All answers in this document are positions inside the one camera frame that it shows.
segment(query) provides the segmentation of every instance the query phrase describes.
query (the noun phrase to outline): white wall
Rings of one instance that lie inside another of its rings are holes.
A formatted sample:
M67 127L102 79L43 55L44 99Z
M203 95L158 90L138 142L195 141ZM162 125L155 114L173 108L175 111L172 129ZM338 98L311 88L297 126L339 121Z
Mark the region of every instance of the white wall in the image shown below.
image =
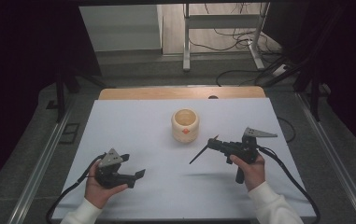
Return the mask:
M161 48L155 5L79 9L95 51Z

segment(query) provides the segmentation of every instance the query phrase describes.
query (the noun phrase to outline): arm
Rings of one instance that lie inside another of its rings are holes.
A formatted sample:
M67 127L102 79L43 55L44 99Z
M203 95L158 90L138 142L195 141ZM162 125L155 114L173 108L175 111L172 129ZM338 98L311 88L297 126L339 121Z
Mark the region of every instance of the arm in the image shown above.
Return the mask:
M128 188L126 184L113 189L105 189L100 186L94 178L98 164L99 161L90 169L82 204L75 211L67 213L61 224L93 224L102 213L108 199Z
M276 194L265 181L264 158L261 155L251 165L234 155L230 159L245 174L248 195L255 205L256 217L260 223L303 223L294 209L285 201L285 197Z

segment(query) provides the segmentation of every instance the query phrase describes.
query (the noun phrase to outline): table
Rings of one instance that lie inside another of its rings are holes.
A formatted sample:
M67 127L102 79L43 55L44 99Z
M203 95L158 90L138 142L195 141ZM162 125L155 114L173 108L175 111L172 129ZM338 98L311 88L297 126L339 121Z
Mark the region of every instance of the table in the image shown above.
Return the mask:
M220 99L209 100L209 96ZM171 115L185 106L196 110L201 120L200 135L190 144L178 143L169 132ZM114 196L99 219L253 219L247 191L235 182L236 166L226 164L220 152L209 150L201 160L188 164L206 140L217 133L223 141L240 141L244 125L278 134L277 138L258 138L258 144L272 147L303 186L277 117L261 88L202 87L103 90L93 105L64 189L74 183L83 164L112 145L122 151L120 154L131 155L120 169L122 174L144 168L147 172L134 189ZM275 191L285 195L300 216L314 217L309 202L278 165L264 158L267 179ZM61 219L75 209L84 190L81 184L67 194L53 218Z

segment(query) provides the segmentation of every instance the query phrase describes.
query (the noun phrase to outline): white sweater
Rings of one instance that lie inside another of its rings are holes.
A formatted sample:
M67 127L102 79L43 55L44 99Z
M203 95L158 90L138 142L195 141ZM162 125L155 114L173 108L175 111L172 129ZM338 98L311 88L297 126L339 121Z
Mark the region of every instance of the white sweater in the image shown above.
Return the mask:
M253 200L256 217L260 223L303 223L294 209L285 201L285 197L276 194L267 182L251 190L248 195ZM61 224L93 224L101 212L101 209L84 199L76 211L66 214Z

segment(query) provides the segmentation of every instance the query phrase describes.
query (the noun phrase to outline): white board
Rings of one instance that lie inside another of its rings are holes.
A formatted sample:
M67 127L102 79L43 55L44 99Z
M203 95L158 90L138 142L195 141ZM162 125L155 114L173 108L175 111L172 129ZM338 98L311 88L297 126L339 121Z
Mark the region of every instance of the white board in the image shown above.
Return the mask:
M200 117L198 138L182 144L171 132L171 117L191 108ZM277 117L268 98L218 100L114 100L95 101L64 189L76 182L98 155L114 147L130 154L120 174L146 169L133 189L113 196L100 219L108 220L210 220L255 218L245 185L235 182L237 166L224 155L208 149L194 163L192 158L207 139L219 135L225 142L240 142L247 127L276 138L257 138L258 145L273 149L292 176L303 186ZM266 155L266 180L301 217L314 217L310 203L281 168ZM67 194L53 218L62 219L82 202L85 184Z

